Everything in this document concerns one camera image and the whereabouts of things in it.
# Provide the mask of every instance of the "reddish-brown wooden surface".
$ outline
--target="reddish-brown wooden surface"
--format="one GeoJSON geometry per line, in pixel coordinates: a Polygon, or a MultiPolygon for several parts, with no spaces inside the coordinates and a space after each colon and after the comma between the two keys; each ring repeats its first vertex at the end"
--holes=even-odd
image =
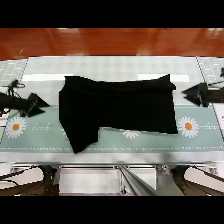
{"type": "Polygon", "coordinates": [[[0,29],[0,60],[47,55],[177,55],[224,57],[224,29],[0,29]]]}

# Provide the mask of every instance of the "crumpled black fabric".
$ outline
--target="crumpled black fabric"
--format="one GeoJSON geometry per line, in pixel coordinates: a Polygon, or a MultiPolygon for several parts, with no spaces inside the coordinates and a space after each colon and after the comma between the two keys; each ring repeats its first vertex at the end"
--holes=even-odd
{"type": "Polygon", "coordinates": [[[170,75],[154,80],[103,82],[66,76],[59,120],[74,153],[98,141],[100,127],[177,134],[170,75]]]}

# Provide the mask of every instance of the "gray checkered pattern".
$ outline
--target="gray checkered pattern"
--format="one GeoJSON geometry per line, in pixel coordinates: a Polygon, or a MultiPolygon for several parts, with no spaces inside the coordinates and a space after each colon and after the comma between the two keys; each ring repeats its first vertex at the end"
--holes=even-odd
{"type": "Polygon", "coordinates": [[[0,86],[7,86],[12,80],[20,80],[27,59],[0,61],[0,86]]]}
{"type": "MultiPolygon", "coordinates": [[[[191,104],[181,92],[203,81],[195,57],[161,56],[59,56],[30,58],[24,75],[67,74],[87,77],[97,81],[138,80],[138,74],[188,75],[190,82],[175,83],[175,104],[191,104]]],[[[28,97],[31,91],[43,97],[49,104],[58,105],[58,95],[63,85],[58,81],[26,83],[19,94],[28,97]]]]}
{"type": "Polygon", "coordinates": [[[206,82],[224,81],[220,77],[221,68],[224,67],[224,58],[197,57],[197,60],[206,82]]]}

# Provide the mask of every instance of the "yellow flower center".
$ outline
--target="yellow flower center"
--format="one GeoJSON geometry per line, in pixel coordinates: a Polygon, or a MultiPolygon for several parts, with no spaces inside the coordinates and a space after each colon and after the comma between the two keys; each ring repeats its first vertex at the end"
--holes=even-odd
{"type": "Polygon", "coordinates": [[[192,124],[186,123],[185,128],[190,131],[192,129],[192,124]]]}
{"type": "Polygon", "coordinates": [[[17,131],[17,130],[19,130],[19,124],[14,124],[13,126],[12,126],[12,130],[13,131],[17,131]]]}

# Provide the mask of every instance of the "black t-shirt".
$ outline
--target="black t-shirt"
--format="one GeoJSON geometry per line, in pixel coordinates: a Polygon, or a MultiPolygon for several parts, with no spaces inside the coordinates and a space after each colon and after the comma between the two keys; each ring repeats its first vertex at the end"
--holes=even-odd
{"type": "Polygon", "coordinates": [[[75,153],[98,141],[100,127],[177,134],[170,75],[102,82],[66,76],[59,119],[75,153]]]}

